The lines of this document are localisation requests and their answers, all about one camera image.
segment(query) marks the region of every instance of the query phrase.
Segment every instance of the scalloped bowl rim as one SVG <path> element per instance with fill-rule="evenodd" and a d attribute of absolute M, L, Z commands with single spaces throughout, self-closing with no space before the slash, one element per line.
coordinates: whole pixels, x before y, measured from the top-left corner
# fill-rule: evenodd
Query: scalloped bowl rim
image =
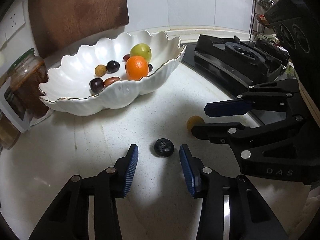
<path fill-rule="evenodd" d="M 178 45 L 177 45 L 177 49 L 180 49 L 180 48 L 181 48 L 181 47 L 180 47 L 180 45 L 181 45 L 181 37 L 180 37 L 180 36 L 176 36 L 176 37 L 174 37 L 174 38 L 172 38 L 172 39 L 169 39 L 168 34 L 167 34 L 165 31 L 161 31 L 161 32 L 155 33 L 155 34 L 153 34 L 153 35 L 152 35 L 149 31 L 147 31 L 147 30 L 143 30 L 143 31 L 141 31 L 141 32 L 147 32 L 150 36 L 155 36 L 155 35 L 158 35 L 159 33 L 164 33 L 164 34 L 166 35 L 166 39 L 167 39 L 168 41 L 171 41 L 171 40 L 173 40 L 173 39 L 175 39 L 175 38 L 178 37 L 178 38 L 179 38 L 179 43 L 178 43 Z M 136 36 L 136 35 L 132 35 L 132 34 L 127 33 L 127 32 L 123 32 L 123 33 L 120 33 L 120 34 L 119 34 L 116 38 L 114 38 L 114 39 L 110 39 L 110 38 L 107 38 L 107 37 L 106 37 L 106 39 L 115 40 L 115 39 L 117 39 L 120 35 L 129 35 L 130 37 Z M 79 49 L 78 49 L 78 51 L 77 51 L 76 54 L 74 54 L 74 55 L 68 55 L 68 56 L 69 56 L 69 57 L 76 57 L 76 55 L 78 54 L 78 52 L 79 52 L 79 50 L 80 50 L 81 47 L 94 47 L 96 44 L 94 44 L 94 45 L 92 45 L 92 46 L 86 45 L 86 44 L 81 45 L 81 46 L 79 47 Z M 56 102 L 59 101 L 59 100 L 65 100 L 65 99 L 68 99 L 68 100 L 87 100 L 88 98 L 98 97 L 101 92 L 103 92 L 103 91 L 106 90 L 106 89 L 110 89 L 110 88 L 114 85 L 114 83 L 116 83 L 116 82 L 125 82 L 125 81 L 126 81 L 126 82 L 130 82 L 130 83 L 143 82 L 144 80 L 148 79 L 149 77 L 151 77 L 151 76 L 153 76 L 155 73 L 157 73 L 158 70 L 160 70 L 161 68 L 163 68 L 165 65 L 169 64 L 171 61 L 176 61 L 179 57 L 181 57 L 181 55 L 182 55 L 182 54 L 184 53 L 184 51 L 186 50 L 186 47 L 187 47 L 186 45 L 183 45 L 182 50 L 181 50 L 181 52 L 179 53 L 179 55 L 177 55 L 177 57 L 167 60 L 167 61 L 164 62 L 159 68 L 157 68 L 157 69 L 155 70 L 155 72 L 153 72 L 152 74 L 150 74 L 150 75 L 148 75 L 148 76 L 146 76 L 146 77 L 141 78 L 140 80 L 128 80 L 128 79 L 117 80 L 117 81 L 113 82 L 112 84 L 108 85 L 107 87 L 104 87 L 104 88 L 103 88 L 98 94 L 96 94 L 96 95 L 90 95 L 90 96 L 88 96 L 88 97 L 86 97 L 86 98 L 61 97 L 61 98 L 58 98 L 56 101 L 50 101 L 50 100 L 44 99 L 43 96 L 45 96 L 46 93 L 39 88 L 39 90 L 44 94 L 43 96 L 40 96 L 40 100 L 46 101 L 46 102 L 48 102 L 48 103 L 56 103 Z"/>

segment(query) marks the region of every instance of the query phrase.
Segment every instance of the circular vent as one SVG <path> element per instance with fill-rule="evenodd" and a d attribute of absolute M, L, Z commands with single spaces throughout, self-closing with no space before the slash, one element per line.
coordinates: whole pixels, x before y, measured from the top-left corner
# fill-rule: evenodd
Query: circular vent
<path fill-rule="evenodd" d="M 293 49 L 296 48 L 296 44 L 294 43 L 293 37 L 291 33 L 289 32 L 288 28 L 284 26 L 283 24 L 280 24 L 280 30 L 283 38 L 287 41 L 289 46 Z"/>
<path fill-rule="evenodd" d="M 279 41 L 280 41 L 281 43 L 284 43 L 284 40 L 283 40 L 283 37 L 282 37 L 281 33 L 278 31 L 278 29 L 277 29 L 275 26 L 273 27 L 273 31 L 274 31 L 275 34 L 277 35 Z"/>
<path fill-rule="evenodd" d="M 257 61 L 262 63 L 266 61 L 258 52 L 242 44 L 226 42 L 225 45 L 225 51 L 250 64 L 256 65 Z"/>
<path fill-rule="evenodd" d="M 293 29 L 294 36 L 297 38 L 297 41 L 300 44 L 303 51 L 305 53 L 309 53 L 310 51 L 309 42 L 306 36 L 304 35 L 303 31 L 296 24 L 292 25 L 292 29 Z"/>

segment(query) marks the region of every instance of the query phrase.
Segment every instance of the small yellow fruit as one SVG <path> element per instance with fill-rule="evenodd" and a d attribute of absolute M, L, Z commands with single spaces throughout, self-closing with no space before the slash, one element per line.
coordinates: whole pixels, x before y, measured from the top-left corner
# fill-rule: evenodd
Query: small yellow fruit
<path fill-rule="evenodd" d="M 94 73 L 97 77 L 102 77 L 107 72 L 107 67 L 105 65 L 98 65 L 94 69 Z"/>
<path fill-rule="evenodd" d="M 189 132 L 191 132 L 191 129 L 194 127 L 196 123 L 204 123 L 204 120 L 198 115 L 194 115 L 188 119 L 187 129 Z"/>

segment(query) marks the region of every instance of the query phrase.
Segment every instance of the electrical outlet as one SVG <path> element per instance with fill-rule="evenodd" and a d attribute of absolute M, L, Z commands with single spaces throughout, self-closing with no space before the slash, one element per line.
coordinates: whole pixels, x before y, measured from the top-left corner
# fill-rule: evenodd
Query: electrical outlet
<path fill-rule="evenodd" d="M 6 39 L 9 40 L 10 37 L 24 24 L 25 20 L 21 2 L 16 7 L 14 7 L 13 10 L 10 10 L 10 13 L 8 13 L 6 15 L 6 18 L 4 19 L 4 32 Z"/>

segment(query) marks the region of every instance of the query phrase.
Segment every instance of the bottle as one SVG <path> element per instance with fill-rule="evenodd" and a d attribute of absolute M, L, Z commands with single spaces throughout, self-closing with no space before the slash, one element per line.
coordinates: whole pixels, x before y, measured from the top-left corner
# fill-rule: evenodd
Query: bottle
<path fill-rule="evenodd" d="M 39 84 L 48 82 L 47 68 L 41 57 L 35 56 L 35 50 L 29 49 L 8 69 L 11 77 L 10 89 L 20 99 L 26 109 L 31 110 L 35 118 L 44 116 L 48 107 L 39 96 Z"/>

